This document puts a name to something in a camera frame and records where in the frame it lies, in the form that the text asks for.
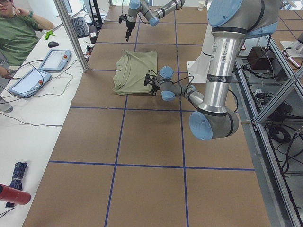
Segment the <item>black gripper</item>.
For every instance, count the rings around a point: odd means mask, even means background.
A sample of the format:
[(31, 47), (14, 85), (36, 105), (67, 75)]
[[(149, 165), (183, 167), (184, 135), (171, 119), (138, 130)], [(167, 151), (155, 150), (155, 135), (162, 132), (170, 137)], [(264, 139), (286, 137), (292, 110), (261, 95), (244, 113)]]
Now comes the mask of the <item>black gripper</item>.
[(160, 90), (160, 86), (157, 85), (157, 84), (155, 83), (155, 81), (152, 81), (152, 82), (151, 82), (151, 86), (152, 86), (151, 95), (152, 95), (152, 96), (156, 96), (156, 95), (157, 95), (157, 91)]
[(128, 42), (129, 41), (129, 37), (131, 36), (131, 32), (135, 28), (135, 22), (129, 21), (127, 19), (126, 20), (126, 27), (127, 27), (127, 32), (125, 34), (125, 40)]

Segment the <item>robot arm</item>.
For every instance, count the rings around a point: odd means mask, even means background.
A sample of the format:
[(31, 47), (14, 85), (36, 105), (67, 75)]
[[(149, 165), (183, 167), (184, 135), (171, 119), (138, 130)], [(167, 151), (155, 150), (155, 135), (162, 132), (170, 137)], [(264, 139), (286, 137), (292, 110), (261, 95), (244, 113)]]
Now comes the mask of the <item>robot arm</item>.
[(172, 82), (172, 68), (164, 66), (156, 76), (146, 75), (145, 85), (152, 93), (161, 91), (164, 101), (186, 98), (196, 111), (190, 115), (192, 134), (200, 140), (233, 135), (239, 126), (236, 114), (226, 107), (235, 59), (244, 40), (273, 34), (277, 29), (280, 0), (214, 0), (208, 24), (214, 38), (204, 94), (191, 84)]
[(119, 17), (119, 23), (122, 23), (122, 21), (126, 22), (127, 32), (125, 40), (127, 42), (129, 41), (132, 30), (135, 28), (137, 16), (140, 13), (147, 19), (151, 26), (156, 26), (160, 19), (175, 10), (180, 10), (184, 3), (184, 0), (171, 0), (164, 6), (152, 10), (146, 0), (131, 0), (128, 7), (128, 13), (120, 15)]

